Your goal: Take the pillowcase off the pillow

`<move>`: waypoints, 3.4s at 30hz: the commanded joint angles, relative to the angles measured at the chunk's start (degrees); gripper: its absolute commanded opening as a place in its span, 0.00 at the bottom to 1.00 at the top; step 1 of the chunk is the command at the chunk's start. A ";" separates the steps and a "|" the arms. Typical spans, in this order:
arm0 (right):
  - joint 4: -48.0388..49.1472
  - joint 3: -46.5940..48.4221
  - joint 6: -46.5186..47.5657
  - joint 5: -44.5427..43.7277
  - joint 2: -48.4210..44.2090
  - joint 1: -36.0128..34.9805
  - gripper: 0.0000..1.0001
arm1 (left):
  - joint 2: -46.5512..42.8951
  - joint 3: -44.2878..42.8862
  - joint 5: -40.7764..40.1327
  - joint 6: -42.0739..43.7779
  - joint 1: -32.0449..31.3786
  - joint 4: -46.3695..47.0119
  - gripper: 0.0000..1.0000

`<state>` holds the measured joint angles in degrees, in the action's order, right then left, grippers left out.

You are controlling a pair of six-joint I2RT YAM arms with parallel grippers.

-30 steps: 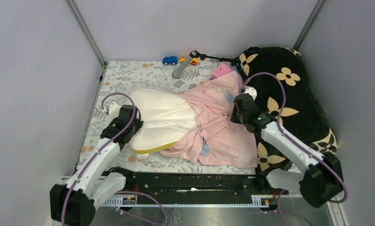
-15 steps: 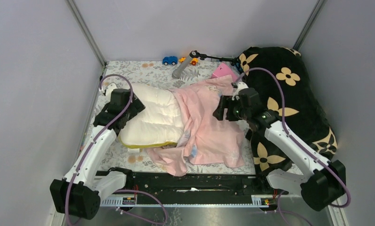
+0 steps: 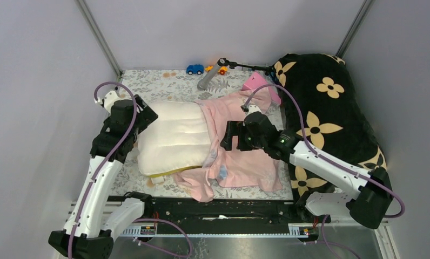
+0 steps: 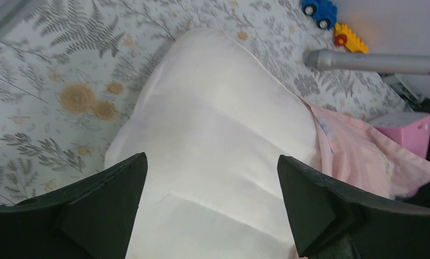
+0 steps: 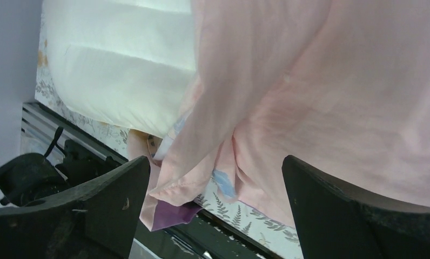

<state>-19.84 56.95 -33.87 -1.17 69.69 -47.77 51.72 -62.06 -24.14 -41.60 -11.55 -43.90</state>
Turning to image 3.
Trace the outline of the white pillow with yellow edge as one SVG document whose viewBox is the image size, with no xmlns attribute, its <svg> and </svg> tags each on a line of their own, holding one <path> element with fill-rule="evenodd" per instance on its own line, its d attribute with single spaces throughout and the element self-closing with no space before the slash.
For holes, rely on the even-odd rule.
<svg viewBox="0 0 430 259">
<path fill-rule="evenodd" d="M 159 184 L 166 175 L 201 167 L 211 140 L 200 106 L 174 101 L 149 106 L 158 118 L 137 138 L 139 172 Z"/>
</svg>

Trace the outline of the pink pillow with princess print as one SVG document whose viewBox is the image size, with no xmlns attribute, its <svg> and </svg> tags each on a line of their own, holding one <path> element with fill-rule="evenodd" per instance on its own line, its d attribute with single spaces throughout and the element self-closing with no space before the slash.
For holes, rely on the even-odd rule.
<svg viewBox="0 0 430 259">
<path fill-rule="evenodd" d="M 216 180 L 222 187 L 257 186 L 266 192 L 282 188 L 278 176 L 278 161 L 270 158 L 260 149 L 240 151 L 235 146 L 224 150 L 220 143 L 225 135 L 228 121 L 242 121 L 246 114 L 241 106 L 252 91 L 237 91 L 224 97 L 198 100 L 206 119 L 211 146 L 202 167 L 175 173 L 177 185 L 189 191 L 199 202 L 214 198 L 210 180 Z"/>
</svg>

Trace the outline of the black blanket with yellow flowers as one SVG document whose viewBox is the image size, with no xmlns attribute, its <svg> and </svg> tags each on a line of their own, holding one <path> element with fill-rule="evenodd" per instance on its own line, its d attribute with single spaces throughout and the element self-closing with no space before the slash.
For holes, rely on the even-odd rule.
<svg viewBox="0 0 430 259">
<path fill-rule="evenodd" d="M 364 169 L 387 168 L 386 158 L 363 115 L 346 63 L 330 54 L 286 54 L 274 65 L 286 128 L 315 147 Z"/>
</svg>

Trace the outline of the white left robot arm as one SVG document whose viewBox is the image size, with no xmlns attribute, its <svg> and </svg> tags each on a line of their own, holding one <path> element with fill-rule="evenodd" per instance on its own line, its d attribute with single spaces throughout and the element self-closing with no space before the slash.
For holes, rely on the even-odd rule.
<svg viewBox="0 0 430 259">
<path fill-rule="evenodd" d="M 132 221 L 146 222 L 153 217 L 153 206 L 145 202 L 149 195 L 138 194 L 102 219 L 109 190 L 137 135 L 158 118 L 137 94 L 130 100 L 110 92 L 102 106 L 110 115 L 92 141 L 82 191 L 63 230 L 52 231 L 48 239 L 49 245 L 67 258 L 109 258 L 115 240 Z"/>
</svg>

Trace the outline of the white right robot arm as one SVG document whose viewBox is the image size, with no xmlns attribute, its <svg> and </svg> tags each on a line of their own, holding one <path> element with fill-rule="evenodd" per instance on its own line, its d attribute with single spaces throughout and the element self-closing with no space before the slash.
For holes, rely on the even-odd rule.
<svg viewBox="0 0 430 259">
<path fill-rule="evenodd" d="M 226 151 L 237 137 L 240 151 L 263 150 L 269 157 L 306 169 L 342 190 L 337 193 L 315 193 L 297 205 L 300 221 L 310 222 L 316 216 L 350 216 L 360 225 L 377 229 L 393 201 L 387 171 L 352 166 L 310 144 L 290 129 L 278 130 L 259 111 L 249 113 L 243 121 L 228 121 L 220 143 Z"/>
</svg>

